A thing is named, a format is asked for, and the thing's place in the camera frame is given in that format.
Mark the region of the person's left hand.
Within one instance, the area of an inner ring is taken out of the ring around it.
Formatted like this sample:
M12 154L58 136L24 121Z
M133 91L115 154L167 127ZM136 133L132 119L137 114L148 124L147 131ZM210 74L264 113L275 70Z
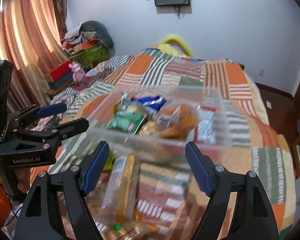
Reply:
M30 168L18 168L11 171L11 175L8 176L0 168L0 185L4 184L17 186L18 190L23 193L27 193L30 189Z

